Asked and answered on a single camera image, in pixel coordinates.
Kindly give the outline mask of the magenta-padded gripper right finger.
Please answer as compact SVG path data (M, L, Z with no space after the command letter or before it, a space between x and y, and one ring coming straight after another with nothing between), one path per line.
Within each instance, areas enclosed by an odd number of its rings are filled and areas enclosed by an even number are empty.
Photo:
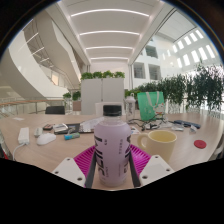
M142 187L157 181L174 170L159 156L150 156L137 146L130 146L130 169L134 187Z

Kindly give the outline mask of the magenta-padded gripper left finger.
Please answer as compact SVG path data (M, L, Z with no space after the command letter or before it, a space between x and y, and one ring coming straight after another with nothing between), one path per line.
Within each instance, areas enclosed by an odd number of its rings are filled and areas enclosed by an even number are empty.
M81 187L91 188L95 167L95 147L91 146L74 158L66 157L52 173Z

